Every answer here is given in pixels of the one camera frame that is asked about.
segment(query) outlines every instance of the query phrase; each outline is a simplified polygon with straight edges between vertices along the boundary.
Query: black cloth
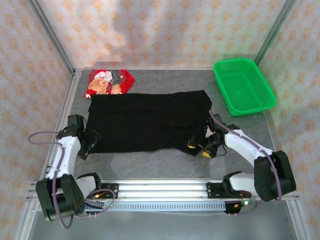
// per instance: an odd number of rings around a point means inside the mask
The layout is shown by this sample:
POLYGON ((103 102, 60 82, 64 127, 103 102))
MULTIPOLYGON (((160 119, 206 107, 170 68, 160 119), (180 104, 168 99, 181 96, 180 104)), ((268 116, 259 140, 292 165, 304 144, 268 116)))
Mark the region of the black cloth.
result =
POLYGON ((173 94, 127 93, 92 95, 86 129, 102 139, 93 153, 151 152, 188 148, 193 136, 202 136, 212 102, 204 90, 173 94))

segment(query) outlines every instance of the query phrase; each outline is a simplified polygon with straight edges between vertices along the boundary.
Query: patterned wallpaper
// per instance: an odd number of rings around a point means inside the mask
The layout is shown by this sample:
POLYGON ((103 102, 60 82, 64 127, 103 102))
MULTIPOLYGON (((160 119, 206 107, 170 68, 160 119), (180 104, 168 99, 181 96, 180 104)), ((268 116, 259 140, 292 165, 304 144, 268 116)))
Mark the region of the patterned wallpaper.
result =
POLYGON ((74 68, 254 59, 285 0, 39 0, 74 68))
POLYGON ((13 238, 30 181, 39 179, 48 151, 27 137, 54 129, 69 80, 27 1, 1 2, 0 239, 13 238))
POLYGON ((278 99, 271 110, 276 145, 288 153, 308 223, 319 239, 320 8, 315 2, 296 2, 260 69, 278 99))

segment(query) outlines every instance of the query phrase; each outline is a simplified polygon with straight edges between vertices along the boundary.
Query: cable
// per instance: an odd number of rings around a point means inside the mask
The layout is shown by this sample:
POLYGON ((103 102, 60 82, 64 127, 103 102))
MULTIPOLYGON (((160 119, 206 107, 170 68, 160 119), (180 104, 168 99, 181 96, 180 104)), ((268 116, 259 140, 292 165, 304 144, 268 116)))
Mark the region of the cable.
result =
MULTIPOLYGON (((52 200, 53 200, 54 210, 56 212, 56 215, 57 215, 61 225, 65 229, 69 229, 72 226, 72 223, 73 223, 73 220, 74 220, 74 216, 72 215, 70 217, 70 222, 69 222, 68 225, 66 225, 66 223, 64 222, 63 217, 61 215, 61 212, 60 212, 60 209, 59 209, 59 206, 58 206, 57 196, 56 196, 57 175, 58 175, 59 169, 61 167, 61 164, 62 164, 64 156, 65 156, 65 148, 60 142, 57 142, 57 141, 50 141, 50 142, 34 142, 34 141, 32 141, 31 138, 33 136, 35 136, 35 135, 38 135, 38 134, 58 134, 58 132, 55 132, 55 131, 38 131, 38 132, 35 132, 35 133, 31 134, 30 136, 28 136, 27 140, 28 140, 29 143, 35 144, 35 145, 59 145, 61 147, 61 156, 60 156, 59 162, 58 162, 58 164, 56 166, 56 170, 54 171, 53 179, 52 179, 52 200)), ((92 194, 95 194, 95 193, 99 193, 99 192, 110 192, 113 195, 113 199, 112 199, 111 203, 105 209, 103 209, 99 213, 96 213, 95 216, 97 216, 99 214, 102 214, 103 212, 107 211, 111 207, 111 205, 115 202, 115 199, 116 199, 115 192, 113 190, 109 189, 109 188, 103 188, 103 189, 94 190, 94 191, 90 192, 89 195, 92 195, 92 194)), ((90 216, 91 215, 89 214, 89 215, 86 215, 86 216, 75 216, 75 217, 77 217, 77 218, 89 218, 90 216)))
MULTIPOLYGON (((104 213, 105 211, 107 211, 112 206, 112 204, 114 204, 114 202, 116 200, 115 192, 113 190, 109 189, 109 188, 102 188, 102 189, 94 190, 94 191, 90 192, 90 194, 96 194, 96 193, 100 193, 100 192, 110 192, 110 193, 112 193, 113 198, 112 198, 111 203, 105 209, 103 209, 102 211, 94 214, 95 217, 97 217, 98 215, 100 215, 100 214, 104 213)), ((86 200, 84 202, 87 203, 87 204, 88 203, 96 203, 96 201, 88 201, 88 200, 86 200)), ((85 215, 85 216, 75 216, 75 217, 78 218, 78 219, 85 219, 85 218, 90 218, 91 214, 85 215)))
POLYGON ((101 194, 101 199, 104 198, 104 195, 105 195, 106 193, 107 193, 107 192, 105 191, 105 192, 103 192, 103 193, 101 194))
POLYGON ((223 150, 224 150, 224 153, 221 154, 221 155, 215 156, 216 158, 217 158, 217 157, 222 157, 222 156, 224 156, 224 155, 227 154, 227 150, 225 149, 225 145, 222 145, 222 148, 223 148, 223 150))
POLYGON ((87 205, 88 207, 93 208, 93 209, 104 209, 103 207, 91 205, 91 204, 89 204, 87 202, 85 202, 85 205, 87 205))
POLYGON ((237 216, 237 215, 245 215, 245 214, 252 213, 252 212, 255 211, 258 207, 261 206, 262 202, 263 202, 262 199, 261 199, 260 201, 257 201, 257 200, 256 200, 256 201, 255 201, 255 206, 254 206, 252 209, 250 209, 249 211, 237 213, 237 214, 235 214, 235 216, 237 216))
POLYGON ((241 193, 241 204, 243 204, 243 200, 244 200, 244 194, 245 194, 245 192, 244 191, 240 191, 240 193, 241 193))
POLYGON ((38 131, 38 132, 35 132, 33 134, 31 134, 30 136, 28 136, 28 141, 29 143, 31 144, 35 144, 35 145, 59 145, 60 148, 61 148, 61 156, 60 156, 60 159, 59 159, 59 162, 56 166, 56 170, 54 171, 54 174, 53 174, 53 179, 52 179, 52 200, 53 200, 53 206, 54 206, 54 210, 56 212, 56 215, 58 217, 58 219, 60 220, 60 223, 61 225, 65 228, 65 229, 69 229, 71 226, 72 226, 72 223, 73 223, 73 220, 74 220, 74 216, 72 215, 71 218, 70 218, 70 222, 68 225, 65 224, 64 220, 63 220, 63 217, 61 215, 61 212, 60 212, 60 209, 59 209, 59 206, 58 206, 58 201, 57 201, 57 196, 56 196, 56 183, 57 183, 57 175, 58 175, 58 171, 60 169, 60 166, 62 164, 62 161, 64 159, 64 156, 65 156, 65 148, 63 147, 63 145, 60 143, 60 142, 57 142, 57 141, 50 141, 50 142, 34 142, 31 140, 31 138, 35 135, 38 135, 38 134, 58 134, 58 132, 55 132, 55 131, 38 131))
POLYGON ((92 199, 96 199, 96 194, 95 195, 92 195, 92 194, 89 194, 87 197, 86 197, 86 200, 92 200, 92 199))
POLYGON ((270 166, 272 168, 273 174, 274 174, 274 178, 275 178, 275 183, 276 183, 276 187, 277 187, 277 191, 278 191, 278 200, 282 199, 282 191, 281 191, 281 185, 280 185, 280 180, 279 180, 279 176, 277 174, 277 169, 275 167, 274 162, 272 161, 271 157, 268 155, 268 153, 261 149, 259 145, 257 145, 254 141, 252 141, 250 138, 246 137, 246 136, 242 136, 239 133, 231 130, 230 128, 228 128, 227 126, 223 125, 221 122, 219 122, 213 115, 212 111, 209 110, 209 114, 211 116, 211 118, 213 119, 213 121, 218 124, 220 127, 222 127, 223 129, 227 130, 229 133, 238 136, 241 139, 246 140, 248 143, 250 143, 252 146, 254 146, 257 150, 259 150, 261 153, 263 153, 266 158, 268 159, 270 166))
POLYGON ((83 118, 83 120, 85 121, 85 128, 87 128, 87 120, 85 118, 83 118))

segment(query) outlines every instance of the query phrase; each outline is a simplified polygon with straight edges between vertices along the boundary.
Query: white arm segment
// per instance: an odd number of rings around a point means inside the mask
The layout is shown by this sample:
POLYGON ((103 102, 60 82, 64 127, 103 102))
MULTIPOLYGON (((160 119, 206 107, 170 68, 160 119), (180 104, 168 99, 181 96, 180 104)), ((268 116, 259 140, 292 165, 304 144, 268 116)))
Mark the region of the white arm segment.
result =
POLYGON ((253 195, 258 195, 255 189, 254 174, 240 172, 231 176, 229 181, 233 190, 246 191, 252 193, 253 195))
MULTIPOLYGON (((57 178, 60 178, 64 174, 73 175, 75 164, 76 164, 76 158, 81 148, 80 141, 76 136, 65 136, 65 137, 62 137, 60 140, 58 140, 58 143, 62 144, 65 152, 64 152, 64 157, 63 157, 62 164, 60 166, 60 171, 58 172, 57 178)), ((57 169, 57 165, 60 160, 61 154, 62 154, 61 147, 58 147, 56 151, 55 159, 53 162, 53 166, 50 172, 45 177, 46 179, 52 180, 54 178, 54 173, 55 173, 55 170, 57 169)))
POLYGON ((93 176, 84 176, 76 180, 84 199, 86 199, 93 190, 96 189, 96 181, 93 176))
MULTIPOLYGON (((246 136, 247 138, 251 139, 250 137, 248 137, 247 135, 244 134, 244 132, 240 129, 236 129, 233 130, 234 132, 242 135, 242 136, 246 136)), ((265 155, 260 152, 258 149, 256 149, 254 146, 252 146, 249 142, 247 142, 246 140, 240 138, 239 136, 236 136, 232 133, 227 133, 224 137, 224 141, 225 141, 225 145, 228 148, 231 148, 233 150, 235 150, 236 152, 238 152, 242 157, 244 157, 253 167, 255 166, 255 160, 258 157, 265 157, 265 155)), ((256 141, 254 141, 258 146, 260 146, 261 149, 265 150, 267 154, 271 155, 272 154, 272 150, 268 149, 262 145, 260 145, 259 143, 257 143, 256 141)))

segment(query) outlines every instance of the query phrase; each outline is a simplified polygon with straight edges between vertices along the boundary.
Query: green plastic basket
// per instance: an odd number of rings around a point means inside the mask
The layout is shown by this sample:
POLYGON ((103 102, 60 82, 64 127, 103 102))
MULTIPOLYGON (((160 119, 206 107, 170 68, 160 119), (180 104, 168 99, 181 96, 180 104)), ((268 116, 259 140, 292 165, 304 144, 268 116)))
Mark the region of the green plastic basket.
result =
POLYGON ((254 61, 235 58, 213 66, 216 83, 233 116, 259 113, 273 108, 277 99, 254 61))

